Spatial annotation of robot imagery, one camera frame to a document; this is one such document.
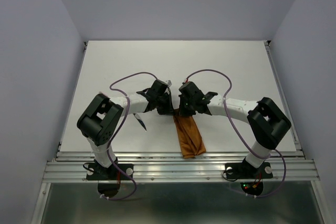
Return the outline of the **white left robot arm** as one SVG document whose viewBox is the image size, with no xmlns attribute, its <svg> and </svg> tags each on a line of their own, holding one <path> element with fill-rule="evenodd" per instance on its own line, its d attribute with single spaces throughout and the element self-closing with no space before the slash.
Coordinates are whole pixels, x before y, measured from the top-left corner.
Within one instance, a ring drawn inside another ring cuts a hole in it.
<svg viewBox="0 0 336 224">
<path fill-rule="evenodd" d="M 117 166 L 113 163 L 111 141 L 121 126 L 121 117 L 129 114 L 157 110 L 159 115 L 172 115 L 173 105 L 170 83 L 155 80 L 151 87 L 122 97 L 110 98 L 97 94 L 77 121 L 77 128 L 90 143 L 99 173 L 106 179 L 113 178 Z"/>
</svg>

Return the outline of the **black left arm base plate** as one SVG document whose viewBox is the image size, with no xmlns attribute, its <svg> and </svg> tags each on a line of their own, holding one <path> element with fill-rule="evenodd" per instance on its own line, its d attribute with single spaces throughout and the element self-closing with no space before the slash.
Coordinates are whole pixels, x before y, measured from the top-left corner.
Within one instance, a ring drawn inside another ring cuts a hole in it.
<svg viewBox="0 0 336 224">
<path fill-rule="evenodd" d="M 130 180 L 125 175 L 121 174 L 113 165 L 109 168 L 102 167 L 98 163 L 84 163 L 83 168 L 86 170 L 86 180 Z"/>
</svg>

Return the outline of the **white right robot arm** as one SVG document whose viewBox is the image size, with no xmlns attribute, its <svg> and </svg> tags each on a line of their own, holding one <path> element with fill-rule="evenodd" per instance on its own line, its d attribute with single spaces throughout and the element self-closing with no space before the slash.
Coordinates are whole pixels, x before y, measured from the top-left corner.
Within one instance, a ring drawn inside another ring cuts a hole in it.
<svg viewBox="0 0 336 224">
<path fill-rule="evenodd" d="M 245 140 L 242 140 L 249 153 L 241 165 L 243 174 L 248 177 L 260 172 L 263 162 L 269 158 L 271 151 L 277 148 L 291 129 L 291 122 L 271 98 L 246 101 L 226 98 L 216 92 L 204 94 L 193 82 L 184 83 L 178 90 L 181 116 L 196 113 L 225 116 L 239 138 L 243 137 L 233 120 L 239 120 L 250 126 L 255 143 L 250 147 Z"/>
</svg>

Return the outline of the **orange brown cloth napkin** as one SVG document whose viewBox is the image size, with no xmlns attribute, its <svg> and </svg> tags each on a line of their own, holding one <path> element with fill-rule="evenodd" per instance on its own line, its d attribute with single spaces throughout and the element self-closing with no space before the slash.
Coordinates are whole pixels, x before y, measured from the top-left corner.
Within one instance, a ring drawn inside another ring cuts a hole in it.
<svg viewBox="0 0 336 224">
<path fill-rule="evenodd" d="M 176 109 L 173 120 L 183 158 L 194 158 L 206 153 L 202 136 L 193 117 L 181 116 L 179 109 Z"/>
</svg>

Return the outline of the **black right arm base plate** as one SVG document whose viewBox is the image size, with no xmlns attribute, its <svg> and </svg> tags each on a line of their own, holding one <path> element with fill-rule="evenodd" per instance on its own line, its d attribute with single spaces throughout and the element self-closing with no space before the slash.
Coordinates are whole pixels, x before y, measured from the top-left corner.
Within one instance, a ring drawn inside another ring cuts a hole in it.
<svg viewBox="0 0 336 224">
<path fill-rule="evenodd" d="M 230 181 L 239 179 L 271 179 L 272 169 L 269 162 L 263 162 L 259 168 L 251 166 L 249 163 L 226 163 L 222 172 L 222 177 Z"/>
</svg>

